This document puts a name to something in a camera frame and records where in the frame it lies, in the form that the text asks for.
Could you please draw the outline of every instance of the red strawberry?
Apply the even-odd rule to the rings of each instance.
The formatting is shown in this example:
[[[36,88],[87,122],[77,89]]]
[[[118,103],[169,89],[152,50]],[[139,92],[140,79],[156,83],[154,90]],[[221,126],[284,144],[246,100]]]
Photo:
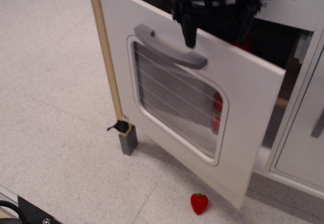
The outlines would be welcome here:
[[[202,214],[208,205],[208,198],[206,195],[202,194],[193,194],[191,196],[191,205],[197,215]]]

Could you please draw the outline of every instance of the oven door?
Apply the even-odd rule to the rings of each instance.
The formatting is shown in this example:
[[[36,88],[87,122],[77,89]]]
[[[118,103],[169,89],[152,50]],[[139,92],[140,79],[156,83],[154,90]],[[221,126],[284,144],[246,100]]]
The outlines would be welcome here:
[[[239,208],[285,71],[172,16],[101,0],[124,116]]]

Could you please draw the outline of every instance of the wooden pole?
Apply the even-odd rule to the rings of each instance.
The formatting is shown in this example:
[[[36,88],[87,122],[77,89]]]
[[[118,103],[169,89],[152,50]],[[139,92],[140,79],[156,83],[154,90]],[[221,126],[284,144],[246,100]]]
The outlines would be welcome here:
[[[123,121],[123,111],[122,111],[122,106],[120,105],[120,99],[119,99],[115,73],[113,70],[113,64],[112,64],[111,55],[110,55],[110,48],[109,48],[109,43],[108,43],[108,38],[107,38],[106,26],[105,26],[103,14],[102,14],[101,3],[100,3],[100,0],[91,0],[91,3],[92,3],[93,13],[94,13],[95,20],[96,20],[99,41],[100,41],[100,45],[101,45],[103,59],[104,59],[105,66],[106,66],[106,72],[108,75],[111,97],[112,97],[116,117],[118,120]],[[128,131],[125,134],[120,133],[120,135],[123,137],[127,137],[129,132],[131,131],[131,129],[132,129],[132,125],[129,124]]]

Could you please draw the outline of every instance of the gray block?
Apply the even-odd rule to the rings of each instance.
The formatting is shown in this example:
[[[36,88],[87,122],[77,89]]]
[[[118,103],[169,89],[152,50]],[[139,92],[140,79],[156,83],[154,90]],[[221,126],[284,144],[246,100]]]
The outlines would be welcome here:
[[[130,156],[138,144],[135,127],[132,128],[127,137],[119,136],[119,140],[123,153],[127,156]]]

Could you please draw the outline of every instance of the gray handle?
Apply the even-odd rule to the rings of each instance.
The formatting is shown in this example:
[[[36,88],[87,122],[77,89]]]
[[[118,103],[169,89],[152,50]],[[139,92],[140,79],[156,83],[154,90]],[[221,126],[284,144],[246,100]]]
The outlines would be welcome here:
[[[322,114],[317,120],[311,136],[314,138],[318,138],[322,133],[323,129],[324,129],[324,110],[322,111]]]
[[[136,26],[134,31],[135,35],[150,51],[163,59],[194,69],[201,69],[207,65],[207,58],[194,51],[180,53],[160,43],[154,38],[154,30],[144,24]]]

